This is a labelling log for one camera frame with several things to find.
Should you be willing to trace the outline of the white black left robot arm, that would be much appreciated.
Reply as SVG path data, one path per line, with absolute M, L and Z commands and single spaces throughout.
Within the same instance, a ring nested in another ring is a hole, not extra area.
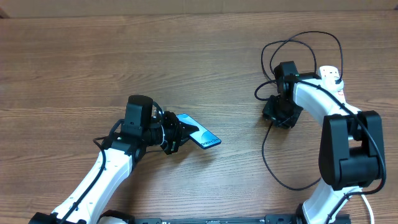
M 37 212 L 31 223 L 96 223 L 119 185 L 129 177 L 150 146 L 167 155 L 178 151 L 198 127 L 184 123 L 173 112 L 162 111 L 152 98 L 131 95 L 123 119 L 93 142 L 98 158 L 73 193 L 49 215 Z

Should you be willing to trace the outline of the Samsung Galaxy smartphone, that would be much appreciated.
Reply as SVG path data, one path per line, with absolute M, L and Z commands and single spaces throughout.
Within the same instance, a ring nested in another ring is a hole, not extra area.
M 177 118 L 185 123 L 192 126 L 196 126 L 198 131 L 190 134 L 190 139 L 199 145 L 202 149 L 209 149 L 211 147 L 221 144 L 221 139 L 216 137 L 213 133 L 202 126 L 198 121 L 194 120 L 188 114 L 178 114 Z

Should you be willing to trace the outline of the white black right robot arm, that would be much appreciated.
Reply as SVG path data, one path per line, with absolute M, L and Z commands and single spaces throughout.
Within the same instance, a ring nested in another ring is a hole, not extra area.
M 345 100 L 338 69 L 322 66 L 299 73 L 293 61 L 274 69 L 276 96 L 268 98 L 263 115 L 278 127 L 293 128 L 303 110 L 322 127 L 318 166 L 320 180 L 295 214 L 266 215 L 266 223 L 350 223 L 339 215 L 354 195 L 380 191 L 386 183 L 382 120 L 375 111 L 361 111 Z

